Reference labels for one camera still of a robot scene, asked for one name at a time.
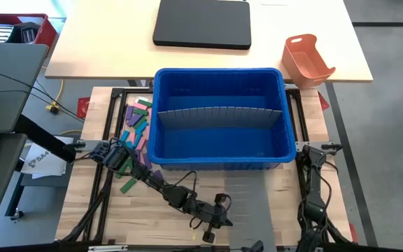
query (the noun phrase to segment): gray floor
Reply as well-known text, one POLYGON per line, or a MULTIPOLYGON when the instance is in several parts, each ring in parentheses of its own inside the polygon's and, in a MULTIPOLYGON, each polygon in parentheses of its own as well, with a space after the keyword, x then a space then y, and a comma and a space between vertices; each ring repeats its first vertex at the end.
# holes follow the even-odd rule
MULTIPOLYGON (((7 1, 13 0, 1 0, 0 4, 7 1)), ((355 22, 403 22, 403 0, 345 0, 345 4, 355 22)), ((62 13, 68 11, 60 11, 60 15, 53 18, 60 18, 62 13)), ((356 28, 356 32, 374 83, 335 83, 334 87, 377 242, 379 246, 403 249, 403 28, 361 27, 356 28)), ((59 89, 59 80, 46 80, 43 74, 44 70, 38 81, 54 96, 59 89)), ((60 102, 75 111, 77 98, 90 96, 92 87, 101 85, 127 85, 127 82, 67 80, 60 102)), ((328 99, 324 85, 319 90, 328 99)), ((80 122, 67 115, 50 115, 44 106, 35 97, 30 97, 23 113, 53 134, 82 128, 80 122)), ((324 113, 330 138, 338 141, 331 109, 324 113)), ((360 243, 365 244, 343 155, 337 155, 336 161, 341 170, 341 189, 349 220, 356 226, 360 243)), ((3 214, 16 177, 14 175, 0 208, 0 246, 51 242, 65 190, 27 188, 20 203, 26 218, 14 223, 3 214)))

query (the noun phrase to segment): red box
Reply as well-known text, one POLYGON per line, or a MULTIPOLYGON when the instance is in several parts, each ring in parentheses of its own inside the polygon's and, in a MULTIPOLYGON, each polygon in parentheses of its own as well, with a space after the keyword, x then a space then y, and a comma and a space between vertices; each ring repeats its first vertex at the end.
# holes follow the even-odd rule
POLYGON ((52 43, 54 43, 55 36, 57 32, 48 20, 48 15, 46 14, 0 14, 0 25, 16 25, 20 24, 21 21, 18 17, 26 18, 43 18, 38 34, 34 40, 35 44, 45 44, 51 48, 52 43))

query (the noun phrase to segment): colored block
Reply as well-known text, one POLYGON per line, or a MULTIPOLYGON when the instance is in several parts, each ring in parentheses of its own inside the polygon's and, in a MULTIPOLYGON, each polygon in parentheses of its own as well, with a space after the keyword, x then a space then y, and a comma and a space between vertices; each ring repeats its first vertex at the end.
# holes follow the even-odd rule
POLYGON ((127 120, 130 120, 130 118, 132 118, 132 115, 133 115, 133 107, 132 107, 132 106, 128 106, 126 119, 127 119, 127 120))
POLYGON ((133 104, 133 107, 142 109, 142 110, 147 110, 147 106, 143 104, 133 104))
POLYGON ((126 141, 131 141, 133 143, 135 140, 135 136, 136 136, 135 132, 130 132, 129 137, 127 137, 126 141))
POLYGON ((142 150, 144 147, 144 143, 146 142, 146 138, 143 136, 141 140, 139 140, 138 145, 136 146, 136 150, 142 150))
MULTIPOLYGON (((127 161, 125 161, 125 163, 123 164, 123 166, 119 169, 119 172, 125 172, 125 170, 127 169, 127 167, 129 167, 130 169, 132 168, 132 158, 129 157, 127 158, 127 161)), ((120 179, 122 176, 119 174, 116 174, 116 178, 120 179)))
POLYGON ((128 182, 126 182, 125 185, 123 185, 120 188, 120 191, 122 192, 122 194, 125 194, 128 190, 130 190, 130 188, 132 188, 132 186, 136 184, 136 179, 131 178, 128 182))
POLYGON ((134 148, 136 148, 138 146, 139 141, 141 140, 141 138, 142 138, 141 134, 136 134, 136 139, 134 140, 134 143, 133 143, 134 148))
POLYGON ((144 129, 147 127, 148 122, 143 122, 137 129, 136 129, 136 134, 143 134, 144 129))
POLYGON ((143 131, 143 137, 148 140, 150 135, 150 126, 147 126, 146 129, 143 131))
POLYGON ((122 133, 122 136, 120 137, 121 141, 125 141, 127 140, 127 137, 129 136, 130 132, 128 132, 127 130, 124 130, 124 133, 122 133))
POLYGON ((151 107, 152 106, 152 104, 150 103, 150 102, 148 102, 148 101, 144 101, 144 100, 138 100, 138 103, 139 104, 143 104, 144 106, 147 106, 147 107, 151 107))
POLYGON ((160 170, 156 170, 156 171, 154 171, 153 173, 154 173, 158 178, 164 179, 164 178, 162 177, 162 174, 161 174, 161 171, 160 171, 160 170))
POLYGON ((139 126, 141 126, 141 124, 143 124, 145 121, 147 121, 147 119, 145 117, 142 117, 138 122, 136 122, 133 128, 137 130, 139 126))
POLYGON ((134 108, 133 113, 137 113, 137 114, 144 115, 144 116, 148 115, 148 111, 144 111, 144 110, 139 109, 139 108, 134 108))
POLYGON ((144 156, 142 156, 141 154, 142 153, 139 153, 140 155, 139 155, 139 162, 141 163, 141 164, 143 164, 143 165, 146 165, 146 163, 144 162, 144 156))
POLYGON ((135 123, 137 123, 142 117, 143 115, 134 114, 132 118, 130 118, 130 120, 127 122, 127 126, 131 127, 135 125, 135 123))
POLYGON ((150 162, 150 159, 148 159, 147 153, 143 153, 143 160, 144 164, 147 166, 147 168, 152 169, 152 163, 150 162))

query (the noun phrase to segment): table leg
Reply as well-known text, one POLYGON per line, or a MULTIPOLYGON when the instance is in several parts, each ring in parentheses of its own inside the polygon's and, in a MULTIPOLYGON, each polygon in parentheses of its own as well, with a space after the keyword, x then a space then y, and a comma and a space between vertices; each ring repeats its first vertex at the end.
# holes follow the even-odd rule
POLYGON ((15 186, 15 190, 13 191, 12 198, 8 203, 6 216, 13 217, 15 215, 15 212, 17 211, 18 203, 20 203, 22 191, 24 190, 24 186, 21 185, 23 177, 24 174, 21 173, 20 177, 18 178, 17 185, 15 186))
POLYGON ((75 151, 65 149, 66 144, 64 142, 55 138, 55 136, 45 131, 24 115, 20 115, 18 118, 14 131, 26 134, 35 144, 38 144, 66 162, 73 162, 76 158, 75 151))

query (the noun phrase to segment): wooden table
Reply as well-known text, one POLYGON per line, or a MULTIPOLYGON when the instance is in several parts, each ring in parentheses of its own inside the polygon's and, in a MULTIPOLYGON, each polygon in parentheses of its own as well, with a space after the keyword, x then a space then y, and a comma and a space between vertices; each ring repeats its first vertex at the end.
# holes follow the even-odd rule
POLYGON ((362 48, 342 0, 250 0, 250 50, 156 46, 152 36, 160 0, 78 1, 66 20, 46 70, 46 78, 151 79, 165 67, 274 67, 285 40, 314 34, 328 67, 328 81, 371 82, 362 48))
MULTIPOLYGON (((111 87, 95 87, 93 89, 83 126, 82 139, 98 140, 102 138, 111 89, 111 87)), ((140 95, 152 98, 150 94, 140 95)), ((310 141, 329 141, 317 91, 314 89, 304 90, 301 91, 301 95, 310 141)), ((135 97, 129 94, 127 103, 132 104, 135 97)), ((117 114, 117 111, 114 111, 110 137, 113 137, 114 134, 117 114)), ((295 124, 298 127, 297 131, 300 132, 297 121, 295 124)), ((154 164, 153 169, 160 168, 154 164)), ((61 239, 70 233, 87 210, 95 170, 96 165, 93 161, 85 160, 75 163, 57 228, 56 239, 61 239)), ((224 190, 225 172, 202 171, 198 173, 197 192, 201 200, 212 202, 214 195, 224 190)), ((185 173, 184 171, 163 171, 163 176, 168 182, 173 183, 185 173)), ((300 236, 297 207, 301 200, 295 162, 281 164, 275 169, 265 171, 265 173, 265 184, 276 244, 294 246, 300 236)), ((325 164, 322 175, 332 186, 332 200, 327 213, 343 236, 351 239, 337 173, 332 167, 325 164)), ((123 195, 119 189, 127 180, 127 177, 113 179, 104 242, 115 239, 116 244, 203 244, 203 230, 207 227, 205 224, 196 231, 195 239, 192 239, 192 231, 188 226, 191 216, 183 215, 169 207, 158 192, 144 183, 137 183, 127 194, 123 195)), ((191 183, 192 180, 186 180, 181 184, 190 187, 191 183)), ((323 183, 321 195, 324 200, 327 199, 327 194, 327 186, 323 183)), ((95 235, 97 221, 98 213, 94 217, 91 237, 95 235)), ((215 244, 228 243, 229 227, 222 227, 216 231, 215 244)))

